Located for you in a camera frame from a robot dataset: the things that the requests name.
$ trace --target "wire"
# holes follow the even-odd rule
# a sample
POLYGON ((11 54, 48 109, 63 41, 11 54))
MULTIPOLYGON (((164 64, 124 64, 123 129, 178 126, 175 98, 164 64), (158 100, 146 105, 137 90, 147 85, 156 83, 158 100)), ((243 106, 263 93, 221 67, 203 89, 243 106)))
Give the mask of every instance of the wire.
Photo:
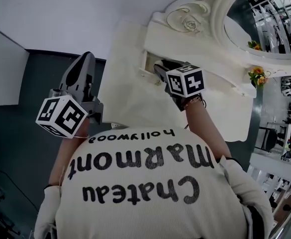
POLYGON ((206 101, 203 99, 203 96, 201 95, 201 93, 199 93, 199 97, 201 99, 201 102, 203 103, 204 107, 207 107, 206 101))
POLYGON ((23 193, 23 191, 14 183, 14 181, 10 178, 8 174, 6 174, 3 171, 0 171, 0 173, 3 173, 4 175, 7 176, 7 178, 12 182, 12 184, 24 195, 24 197, 33 205, 33 207, 36 209, 37 212, 39 212, 38 208, 35 206, 35 204, 23 193))

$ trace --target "white cloth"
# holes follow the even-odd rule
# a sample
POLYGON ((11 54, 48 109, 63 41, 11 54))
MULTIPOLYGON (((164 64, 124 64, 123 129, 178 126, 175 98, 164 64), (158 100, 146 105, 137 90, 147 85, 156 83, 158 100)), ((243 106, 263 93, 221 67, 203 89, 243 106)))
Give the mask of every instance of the white cloth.
POLYGON ((236 195, 257 209, 267 238, 269 200, 236 161, 216 163, 206 143, 185 129, 110 130, 76 150, 58 206, 59 189, 45 190, 35 238, 44 238, 52 216, 59 239, 252 238, 236 195))

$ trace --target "hand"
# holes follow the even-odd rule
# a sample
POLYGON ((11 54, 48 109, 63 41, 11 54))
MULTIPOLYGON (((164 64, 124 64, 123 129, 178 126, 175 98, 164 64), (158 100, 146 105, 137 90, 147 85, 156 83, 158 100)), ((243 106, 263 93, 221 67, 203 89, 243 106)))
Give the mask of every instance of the hand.
POLYGON ((82 122, 80 128, 78 129, 76 136, 85 137, 88 135, 90 126, 89 118, 85 118, 84 122, 82 122))

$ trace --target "mirror frame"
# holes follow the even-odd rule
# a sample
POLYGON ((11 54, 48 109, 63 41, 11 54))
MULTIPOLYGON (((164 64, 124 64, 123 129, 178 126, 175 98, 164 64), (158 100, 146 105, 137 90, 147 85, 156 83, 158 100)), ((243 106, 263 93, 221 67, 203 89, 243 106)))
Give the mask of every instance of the mirror frame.
POLYGON ((257 51, 246 46, 246 50, 234 44, 225 31, 224 19, 236 0, 215 0, 211 16, 210 28, 213 37, 224 49, 232 53, 242 63, 259 65, 274 70, 291 70, 291 54, 269 53, 257 51))

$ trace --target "bracelet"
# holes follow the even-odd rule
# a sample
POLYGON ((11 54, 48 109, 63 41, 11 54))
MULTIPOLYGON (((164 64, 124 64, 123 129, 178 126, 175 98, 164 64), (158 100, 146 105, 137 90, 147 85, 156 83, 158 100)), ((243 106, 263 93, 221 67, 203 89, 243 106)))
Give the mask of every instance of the bracelet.
POLYGON ((77 136, 74 135, 75 138, 81 138, 81 139, 88 139, 90 136, 87 134, 87 136, 77 136))
POLYGON ((190 104, 194 104, 194 103, 196 103, 197 101, 201 101, 201 102, 202 102, 200 96, 195 97, 195 98, 190 99, 189 101, 187 101, 186 104, 184 105, 184 110, 186 110, 187 107, 188 107, 190 104))

